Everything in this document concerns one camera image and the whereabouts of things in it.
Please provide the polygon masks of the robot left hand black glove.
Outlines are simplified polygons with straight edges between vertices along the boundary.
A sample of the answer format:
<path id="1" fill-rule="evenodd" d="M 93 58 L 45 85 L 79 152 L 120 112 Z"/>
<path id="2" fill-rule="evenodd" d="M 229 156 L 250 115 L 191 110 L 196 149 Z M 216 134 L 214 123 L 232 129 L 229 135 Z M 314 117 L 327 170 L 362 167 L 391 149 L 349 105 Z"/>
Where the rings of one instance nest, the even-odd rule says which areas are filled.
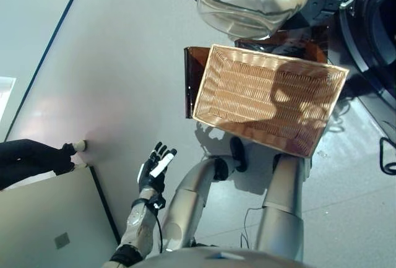
<path id="1" fill-rule="evenodd" d="M 139 191 L 151 187 L 157 193 L 162 193 L 165 188 L 165 173 L 176 154 L 176 149 L 168 149 L 165 144 L 158 142 L 149 153 L 148 159 L 140 166 L 137 175 Z"/>

